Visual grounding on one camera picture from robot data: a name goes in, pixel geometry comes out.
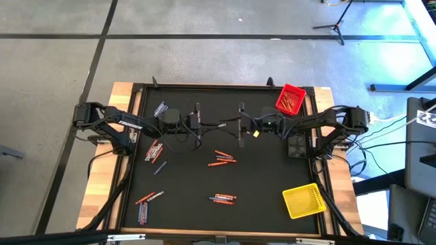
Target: red basket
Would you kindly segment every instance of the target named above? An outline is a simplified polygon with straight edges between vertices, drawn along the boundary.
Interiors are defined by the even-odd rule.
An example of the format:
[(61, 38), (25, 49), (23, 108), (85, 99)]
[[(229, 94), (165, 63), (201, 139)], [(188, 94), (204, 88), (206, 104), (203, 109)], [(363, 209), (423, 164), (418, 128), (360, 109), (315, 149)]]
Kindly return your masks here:
[(295, 86), (285, 84), (281, 90), (279, 99), (277, 100), (275, 107), (288, 115), (297, 115), (300, 110), (302, 100), (305, 99), (306, 91), (297, 88)]

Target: floor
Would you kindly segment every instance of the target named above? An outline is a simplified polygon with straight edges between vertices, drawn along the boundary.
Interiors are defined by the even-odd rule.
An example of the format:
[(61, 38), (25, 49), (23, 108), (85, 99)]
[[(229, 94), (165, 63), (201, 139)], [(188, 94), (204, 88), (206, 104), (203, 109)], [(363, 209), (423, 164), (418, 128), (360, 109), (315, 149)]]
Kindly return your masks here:
[[(416, 1), (407, 0), (406, 7), (416, 6)], [(110, 4), (4, 0), (0, 33), (100, 34)], [(345, 6), (329, 7), (318, 0), (120, 0), (109, 34), (330, 35), (311, 27), (336, 22)], [(427, 19), (421, 15), (417, 21)], [(341, 30), (344, 35), (416, 34), (399, 3), (357, 1)], [(0, 236), (32, 233), (97, 43), (0, 38), (0, 144), (26, 153), (23, 160), (0, 158)], [(408, 97), (434, 95), (373, 93), (369, 85), (408, 84), (431, 67), (420, 42), (410, 39), (346, 41), (345, 46), (337, 40), (107, 40), (88, 101), (107, 103), (113, 82), (151, 82), (151, 76), (161, 83), (222, 84), (265, 84), (272, 76), (277, 85), (329, 86), (336, 104), (359, 105), (378, 118), (390, 118), (405, 112)], [(388, 124), (378, 122), (371, 130)], [(402, 129), (370, 144), (404, 138)], [(89, 143), (74, 142), (47, 232), (75, 229), (94, 150)], [(373, 153), (387, 172), (404, 167), (402, 145), (375, 148)], [(357, 151), (349, 155), (352, 163), (361, 158)], [(383, 172), (369, 161), (363, 174)]]

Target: wooden board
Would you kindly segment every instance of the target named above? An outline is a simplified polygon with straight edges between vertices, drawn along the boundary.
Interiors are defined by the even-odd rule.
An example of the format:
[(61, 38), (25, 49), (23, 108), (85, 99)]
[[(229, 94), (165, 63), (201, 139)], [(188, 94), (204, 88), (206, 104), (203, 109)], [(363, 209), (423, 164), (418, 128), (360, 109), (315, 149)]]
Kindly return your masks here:
[[(109, 105), (116, 106), (120, 110), (127, 111), (129, 106), (131, 90), (133, 83), (131, 82), (115, 82), (110, 96)], [(315, 97), (317, 101), (317, 108), (319, 112), (322, 112), (326, 108), (333, 106), (333, 96), (330, 88), (315, 87)], [(134, 104), (134, 114), (137, 114), (140, 95), (137, 95)], [(117, 130), (123, 130), (123, 127), (117, 126)], [(323, 127), (322, 134), (327, 135), (332, 131), (331, 128)], [(111, 149), (110, 144), (99, 145), (95, 154)], [(334, 150), (334, 154), (341, 157), (345, 157), (345, 153), (341, 150)], [(87, 225), (91, 219), (98, 213), (99, 209), (106, 202), (112, 178), (114, 175), (116, 156), (108, 154), (104, 157), (98, 158), (94, 161), (91, 168), (91, 176), (88, 181), (87, 189), (84, 194), (82, 202), (82, 208), (80, 210), (79, 218), (76, 227), (82, 228)], [(125, 164), (127, 157), (123, 159), (123, 165), (120, 175), (125, 170)], [(363, 228), (360, 223), (360, 217), (357, 209), (356, 196), (354, 195), (353, 184), (348, 171), (348, 165), (341, 159), (333, 159), (328, 161), (330, 170), (330, 179), (332, 182), (332, 188), (334, 193), (334, 200), (342, 211), (344, 217), (353, 225), (354, 229), (363, 234)], [(110, 228), (114, 228), (115, 220), (118, 215), (119, 200), (114, 204), (112, 209)], [(327, 231), (333, 234), (332, 223), (330, 219), (330, 213), (325, 213)]]

